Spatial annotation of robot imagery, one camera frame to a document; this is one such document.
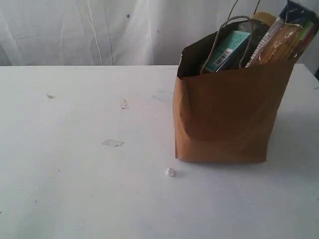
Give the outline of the white paper ball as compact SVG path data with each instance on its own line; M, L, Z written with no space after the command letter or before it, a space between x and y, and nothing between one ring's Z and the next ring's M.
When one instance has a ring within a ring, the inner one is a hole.
M176 176L176 171L173 168L167 168L165 170L165 175L168 177L175 177Z

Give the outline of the large brown paper bag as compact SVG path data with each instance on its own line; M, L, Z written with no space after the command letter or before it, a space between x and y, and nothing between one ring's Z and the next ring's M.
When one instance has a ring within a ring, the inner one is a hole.
M173 93L175 156L184 162L264 162L295 59L204 73L205 61L246 16L183 49Z

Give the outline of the nut jar with gold lid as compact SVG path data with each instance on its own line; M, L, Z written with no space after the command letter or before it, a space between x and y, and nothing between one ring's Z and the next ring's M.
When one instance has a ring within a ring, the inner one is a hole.
M257 12L250 20L236 22L225 37L217 36L217 43L201 66L201 73L212 73L244 67L276 18Z

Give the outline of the spaghetti packet dark blue ends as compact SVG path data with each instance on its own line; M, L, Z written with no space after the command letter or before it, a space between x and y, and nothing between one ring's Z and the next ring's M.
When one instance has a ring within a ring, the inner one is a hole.
M246 67L299 58L318 30L319 17L315 12L294 1L287 1Z

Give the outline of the small white paper scrap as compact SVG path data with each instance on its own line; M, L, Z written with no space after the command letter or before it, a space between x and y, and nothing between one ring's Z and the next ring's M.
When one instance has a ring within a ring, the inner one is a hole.
M124 110L129 109L128 102L125 99L121 101L120 106L121 106L121 109L124 109Z

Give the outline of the clear tape piece on table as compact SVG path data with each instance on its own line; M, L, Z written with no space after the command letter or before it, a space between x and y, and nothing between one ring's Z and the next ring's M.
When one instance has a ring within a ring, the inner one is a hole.
M107 139L107 140L103 141L102 144L106 145L106 146L110 146L110 147L121 147L124 144L124 142L116 141L116 140L112 140L112 139Z

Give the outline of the white backdrop curtain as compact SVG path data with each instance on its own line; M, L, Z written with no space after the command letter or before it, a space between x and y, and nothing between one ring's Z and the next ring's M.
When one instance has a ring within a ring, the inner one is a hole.
M2 65L176 65L228 15L278 16L284 0L3 0Z

